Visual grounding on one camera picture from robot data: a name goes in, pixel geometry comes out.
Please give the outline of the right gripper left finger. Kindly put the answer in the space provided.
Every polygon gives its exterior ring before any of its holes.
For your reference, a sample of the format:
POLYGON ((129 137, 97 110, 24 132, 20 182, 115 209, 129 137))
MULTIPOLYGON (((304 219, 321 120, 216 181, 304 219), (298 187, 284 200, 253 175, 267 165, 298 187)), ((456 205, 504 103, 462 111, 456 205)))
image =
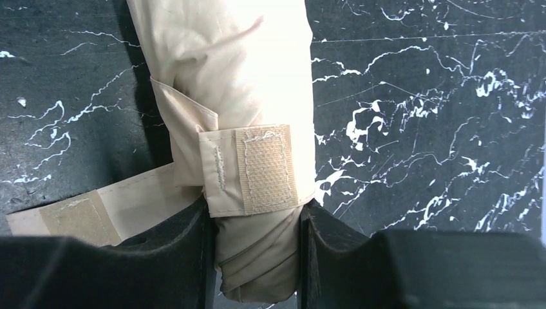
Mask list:
POLYGON ((116 246, 1 238, 2 308, 212 308, 214 229, 204 198, 116 246))

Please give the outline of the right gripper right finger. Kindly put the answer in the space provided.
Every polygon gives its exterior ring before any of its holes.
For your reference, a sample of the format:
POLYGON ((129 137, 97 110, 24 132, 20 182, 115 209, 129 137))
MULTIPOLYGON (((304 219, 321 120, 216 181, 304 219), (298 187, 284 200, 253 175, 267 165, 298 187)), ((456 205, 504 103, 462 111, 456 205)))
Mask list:
POLYGON ((544 308, 545 248, 507 232, 386 229, 317 202, 300 216, 300 308, 544 308))

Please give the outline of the beige folding umbrella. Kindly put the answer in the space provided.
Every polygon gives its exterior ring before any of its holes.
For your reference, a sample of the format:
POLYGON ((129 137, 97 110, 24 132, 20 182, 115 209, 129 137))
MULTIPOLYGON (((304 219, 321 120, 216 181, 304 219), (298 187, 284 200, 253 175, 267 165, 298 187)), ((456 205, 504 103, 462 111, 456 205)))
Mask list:
POLYGON ((113 245, 206 199, 221 292, 278 303, 296 291, 299 215, 315 193, 303 1, 129 1, 173 162, 8 223, 17 235, 113 245))

